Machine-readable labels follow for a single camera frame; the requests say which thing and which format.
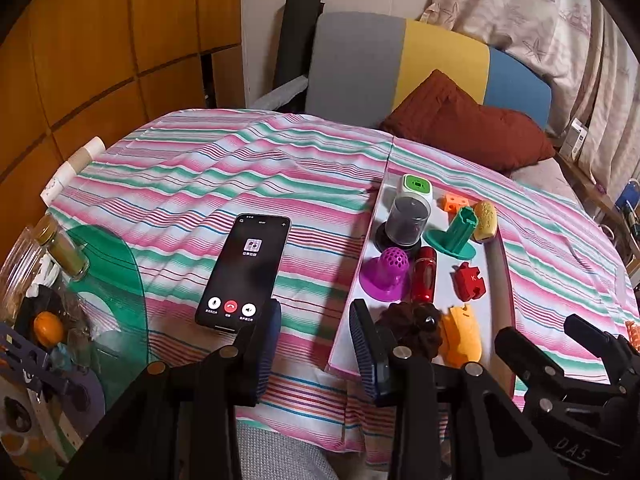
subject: metal screw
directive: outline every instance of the metal screw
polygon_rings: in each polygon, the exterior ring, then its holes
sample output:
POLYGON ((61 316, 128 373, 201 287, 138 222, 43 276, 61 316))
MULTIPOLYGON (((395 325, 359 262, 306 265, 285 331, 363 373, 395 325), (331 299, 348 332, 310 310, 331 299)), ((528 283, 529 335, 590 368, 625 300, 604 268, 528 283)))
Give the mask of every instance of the metal screw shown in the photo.
POLYGON ((406 346, 396 346, 394 348, 394 355, 398 359, 408 359, 411 357, 411 349, 406 346))
POLYGON ((232 357, 236 357, 238 355, 238 349, 233 345, 223 346, 220 349, 220 357, 223 359, 231 359, 232 357))
POLYGON ((478 377, 482 374, 482 367, 478 363, 467 363, 465 372, 473 377, 478 377))
POLYGON ((149 375, 160 375, 162 372, 164 372, 165 368, 166 364, 164 364, 162 361, 153 361, 149 364, 148 367, 146 367, 146 373, 148 373, 149 375))
POLYGON ((554 408, 554 404, 549 399, 546 399, 546 398, 540 399, 539 405, 540 405, 540 409, 545 413, 550 412, 554 408))

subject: smartphone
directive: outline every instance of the smartphone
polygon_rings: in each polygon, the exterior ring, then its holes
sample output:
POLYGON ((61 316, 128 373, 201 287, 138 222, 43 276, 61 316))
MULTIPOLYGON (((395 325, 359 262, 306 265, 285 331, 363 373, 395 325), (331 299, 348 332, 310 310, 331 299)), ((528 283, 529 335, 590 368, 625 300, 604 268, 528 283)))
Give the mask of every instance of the smartphone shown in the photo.
POLYGON ((241 214, 226 237, 198 304, 199 325, 235 333, 271 297, 291 220, 241 214))

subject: red puzzle piece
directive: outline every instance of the red puzzle piece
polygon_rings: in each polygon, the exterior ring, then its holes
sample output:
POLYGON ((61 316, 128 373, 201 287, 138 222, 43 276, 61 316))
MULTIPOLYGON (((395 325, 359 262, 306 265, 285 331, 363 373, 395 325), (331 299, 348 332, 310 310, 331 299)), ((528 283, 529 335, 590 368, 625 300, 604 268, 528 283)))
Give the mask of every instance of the red puzzle piece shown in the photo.
POLYGON ((453 282, 456 292, 462 301, 477 300, 486 292, 484 279, 480 277, 478 267, 469 267, 469 262, 464 262, 453 274, 453 282))

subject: black round base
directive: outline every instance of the black round base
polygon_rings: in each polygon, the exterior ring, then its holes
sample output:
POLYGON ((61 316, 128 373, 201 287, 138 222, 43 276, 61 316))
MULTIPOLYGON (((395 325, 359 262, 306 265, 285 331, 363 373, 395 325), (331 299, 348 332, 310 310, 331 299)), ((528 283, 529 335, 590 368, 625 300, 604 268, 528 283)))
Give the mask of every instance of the black round base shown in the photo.
POLYGON ((418 240, 415 244, 413 244, 410 247, 404 247, 404 246, 398 245, 395 242, 391 241, 390 238, 386 235, 385 225, 386 225, 386 222, 384 222, 378 228, 378 230, 376 231, 376 235, 373 237, 373 243, 375 244, 376 249, 382 252, 385 249, 388 249, 389 247, 397 247, 399 249, 402 249, 410 260, 415 260, 415 257, 418 254, 420 247, 422 246, 422 241, 418 240))

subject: gray armrest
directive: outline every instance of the gray armrest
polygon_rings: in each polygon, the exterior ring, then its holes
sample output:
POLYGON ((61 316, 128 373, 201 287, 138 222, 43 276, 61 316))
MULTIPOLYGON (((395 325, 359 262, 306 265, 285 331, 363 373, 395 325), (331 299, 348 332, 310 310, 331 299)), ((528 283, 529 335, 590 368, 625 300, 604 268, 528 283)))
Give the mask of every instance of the gray armrest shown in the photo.
POLYGON ((282 105, 287 104, 300 92, 305 91, 309 85, 306 75, 298 76, 282 86, 278 86, 263 95, 250 106, 253 110, 277 110, 282 105))

